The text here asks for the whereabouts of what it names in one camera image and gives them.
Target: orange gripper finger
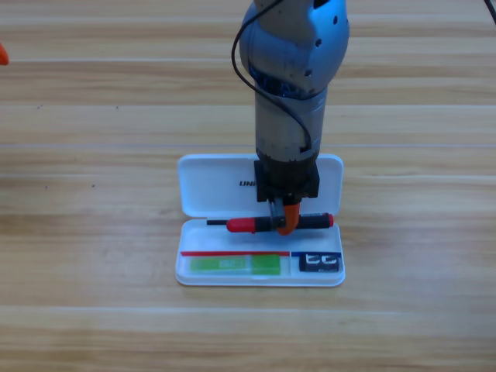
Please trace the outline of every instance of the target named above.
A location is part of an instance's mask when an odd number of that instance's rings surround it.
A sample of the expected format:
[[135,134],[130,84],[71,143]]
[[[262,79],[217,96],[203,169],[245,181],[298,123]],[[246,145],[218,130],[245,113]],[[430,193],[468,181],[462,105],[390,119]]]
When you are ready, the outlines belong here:
[[9,55],[7,54],[7,50],[0,44],[0,64],[8,65],[9,64]]
[[284,214],[286,215],[286,227],[281,227],[277,231],[282,236],[287,236],[296,230],[300,219],[300,203],[295,205],[286,205],[284,207]]

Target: black logo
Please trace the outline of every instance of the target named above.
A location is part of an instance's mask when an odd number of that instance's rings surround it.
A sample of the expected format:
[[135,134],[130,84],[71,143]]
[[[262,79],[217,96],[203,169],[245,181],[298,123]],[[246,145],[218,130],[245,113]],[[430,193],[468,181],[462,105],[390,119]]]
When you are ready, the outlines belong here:
[[240,181],[239,186],[257,186],[255,181]]
[[306,253],[300,256],[300,271],[309,273],[339,271],[339,258],[335,254]]

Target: wooden table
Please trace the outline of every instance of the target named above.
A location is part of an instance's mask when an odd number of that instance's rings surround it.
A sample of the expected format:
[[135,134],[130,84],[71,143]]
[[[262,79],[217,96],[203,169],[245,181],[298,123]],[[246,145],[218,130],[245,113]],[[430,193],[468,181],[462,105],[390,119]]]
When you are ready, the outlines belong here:
[[0,0],[0,370],[496,370],[496,27],[349,0],[335,289],[186,288],[176,162],[253,152],[249,0]]

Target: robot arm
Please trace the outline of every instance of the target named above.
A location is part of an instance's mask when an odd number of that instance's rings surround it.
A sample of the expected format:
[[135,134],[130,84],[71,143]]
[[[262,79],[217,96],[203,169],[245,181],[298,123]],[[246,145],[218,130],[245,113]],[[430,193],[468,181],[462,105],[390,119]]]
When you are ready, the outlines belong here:
[[241,59],[257,91],[257,201],[284,206],[279,232],[287,235],[300,201],[319,193],[327,86],[350,36],[346,0],[253,0],[243,25]]

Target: white plastic case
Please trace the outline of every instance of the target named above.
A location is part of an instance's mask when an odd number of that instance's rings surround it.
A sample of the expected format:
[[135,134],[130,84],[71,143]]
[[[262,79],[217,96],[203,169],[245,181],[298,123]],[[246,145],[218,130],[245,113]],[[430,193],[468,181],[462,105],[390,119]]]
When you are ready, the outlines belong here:
[[[330,229],[296,230],[290,236],[280,236],[277,232],[231,233],[225,226],[207,226],[206,219],[270,215],[268,204],[257,202],[253,167],[257,159],[255,154],[198,154],[179,160],[177,171],[183,211],[190,217],[202,219],[183,225],[176,261],[177,280],[185,285],[208,286],[334,287],[341,284],[346,272],[337,224]],[[327,212],[336,217],[341,200],[343,162],[335,155],[321,154],[317,166],[319,196],[305,199],[301,203],[301,214]],[[338,260],[339,269],[300,271],[300,260],[303,260],[300,256],[317,253],[331,254]],[[262,263],[266,266],[258,270],[260,256],[266,255],[270,256],[272,266],[267,270],[267,264]],[[213,268],[209,258],[214,259]]]

